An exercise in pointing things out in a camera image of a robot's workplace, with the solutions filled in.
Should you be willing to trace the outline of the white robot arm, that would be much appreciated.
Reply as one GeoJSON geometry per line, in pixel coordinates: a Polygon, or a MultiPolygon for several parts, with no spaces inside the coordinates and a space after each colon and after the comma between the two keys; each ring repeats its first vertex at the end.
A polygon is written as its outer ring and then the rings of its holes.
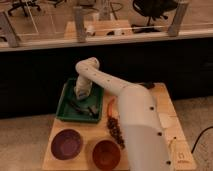
{"type": "Polygon", "coordinates": [[[94,82],[117,97],[120,125],[130,171],[174,171],[157,105],[150,91],[99,70],[97,58],[75,65],[79,74],[75,94],[86,98],[94,82]]]}

